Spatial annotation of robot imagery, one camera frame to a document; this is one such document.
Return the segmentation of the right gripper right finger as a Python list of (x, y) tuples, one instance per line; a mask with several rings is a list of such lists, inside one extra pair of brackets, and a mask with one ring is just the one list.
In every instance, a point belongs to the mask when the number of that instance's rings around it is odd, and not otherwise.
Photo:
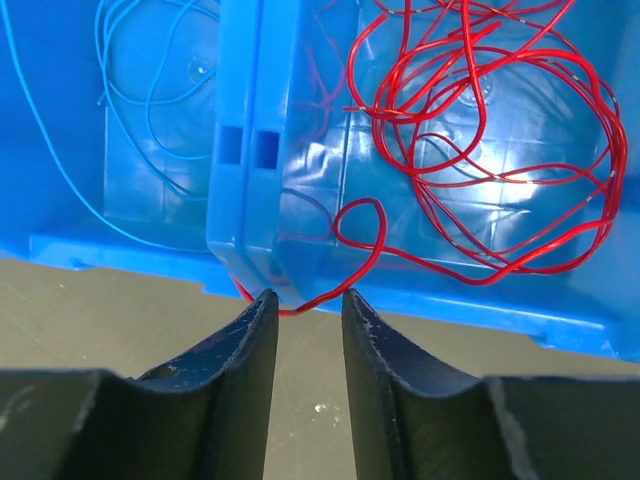
[(344, 360), (360, 479), (635, 479), (632, 376), (475, 377), (342, 298)]

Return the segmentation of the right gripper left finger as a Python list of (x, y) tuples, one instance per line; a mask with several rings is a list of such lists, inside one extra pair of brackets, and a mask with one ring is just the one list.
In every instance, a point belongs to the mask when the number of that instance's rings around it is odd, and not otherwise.
[(106, 369), (1, 373), (5, 479), (259, 479), (264, 474), (278, 300), (139, 378)]

